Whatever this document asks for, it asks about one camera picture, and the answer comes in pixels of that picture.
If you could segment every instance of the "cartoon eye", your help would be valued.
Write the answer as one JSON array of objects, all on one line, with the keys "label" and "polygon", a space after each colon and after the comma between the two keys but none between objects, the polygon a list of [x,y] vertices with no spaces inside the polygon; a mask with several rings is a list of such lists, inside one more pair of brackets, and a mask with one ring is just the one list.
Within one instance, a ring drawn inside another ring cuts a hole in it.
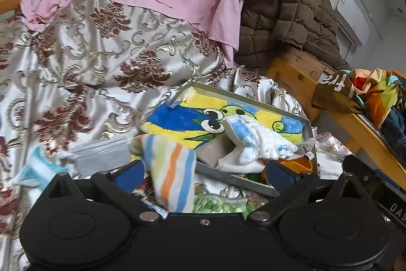
[{"label": "cartoon eye", "polygon": [[200,125],[204,130],[212,134],[220,134],[224,132],[223,124],[217,120],[203,120]]},{"label": "cartoon eye", "polygon": [[207,108],[203,111],[204,115],[207,115],[209,118],[212,120],[222,120],[224,118],[224,115],[222,112],[220,112],[217,109],[213,108]]}]

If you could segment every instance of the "striped cloth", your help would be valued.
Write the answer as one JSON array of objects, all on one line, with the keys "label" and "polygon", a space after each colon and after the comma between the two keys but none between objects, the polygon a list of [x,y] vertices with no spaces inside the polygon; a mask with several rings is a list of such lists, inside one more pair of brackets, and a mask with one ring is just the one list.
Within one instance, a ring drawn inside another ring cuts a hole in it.
[{"label": "striped cloth", "polygon": [[192,212],[196,154],[161,135],[134,137],[131,151],[151,172],[155,198],[169,212]]}]

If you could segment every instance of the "screw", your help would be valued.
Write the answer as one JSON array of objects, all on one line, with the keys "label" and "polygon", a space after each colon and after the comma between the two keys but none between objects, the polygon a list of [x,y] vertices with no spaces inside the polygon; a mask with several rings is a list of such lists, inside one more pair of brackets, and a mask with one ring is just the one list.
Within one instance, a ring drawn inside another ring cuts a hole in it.
[{"label": "screw", "polygon": [[250,215],[252,220],[256,220],[258,222],[265,222],[269,220],[271,215],[269,215],[266,211],[254,211]]},{"label": "screw", "polygon": [[201,225],[210,225],[210,221],[208,219],[201,219],[200,224]]},{"label": "screw", "polygon": [[140,213],[139,218],[144,222],[155,222],[159,219],[159,214],[155,211],[144,211]]}]

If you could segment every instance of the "pile of clothes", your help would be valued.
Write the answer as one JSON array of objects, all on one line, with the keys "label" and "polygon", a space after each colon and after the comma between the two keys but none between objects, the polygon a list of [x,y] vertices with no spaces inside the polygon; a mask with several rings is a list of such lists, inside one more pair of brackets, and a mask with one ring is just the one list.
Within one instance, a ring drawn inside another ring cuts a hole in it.
[{"label": "pile of clothes", "polygon": [[405,77],[396,71],[341,70],[316,85],[312,106],[365,114],[406,166],[405,86]]}]

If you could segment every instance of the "orange stripe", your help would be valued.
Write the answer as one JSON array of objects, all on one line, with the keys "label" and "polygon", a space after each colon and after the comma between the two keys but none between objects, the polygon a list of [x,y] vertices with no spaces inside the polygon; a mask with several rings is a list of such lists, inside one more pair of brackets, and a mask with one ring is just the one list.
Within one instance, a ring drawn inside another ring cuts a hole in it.
[{"label": "orange stripe", "polygon": [[176,160],[179,157],[180,151],[182,150],[182,145],[179,143],[176,144],[175,149],[172,152],[168,173],[166,174],[164,183],[162,184],[161,188],[161,197],[163,200],[168,201],[169,197],[169,190],[171,189],[173,180],[175,179],[175,165]]}]

